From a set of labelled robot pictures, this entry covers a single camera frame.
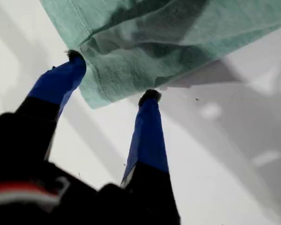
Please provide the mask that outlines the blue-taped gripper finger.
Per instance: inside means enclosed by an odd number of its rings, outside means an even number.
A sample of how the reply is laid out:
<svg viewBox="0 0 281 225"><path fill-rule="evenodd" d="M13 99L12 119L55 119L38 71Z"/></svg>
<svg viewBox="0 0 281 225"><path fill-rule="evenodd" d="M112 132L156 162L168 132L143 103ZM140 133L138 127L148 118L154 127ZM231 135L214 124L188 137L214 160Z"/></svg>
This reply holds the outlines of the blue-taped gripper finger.
<svg viewBox="0 0 281 225"><path fill-rule="evenodd" d="M43 160L58 119L86 74L86 62L75 50L68 62L42 74L15 112L0 115L0 158Z"/></svg>
<svg viewBox="0 0 281 225"><path fill-rule="evenodd" d="M156 225L181 223L168 167L159 110L161 93L147 90L139 100L122 188L139 206L140 217Z"/></svg>

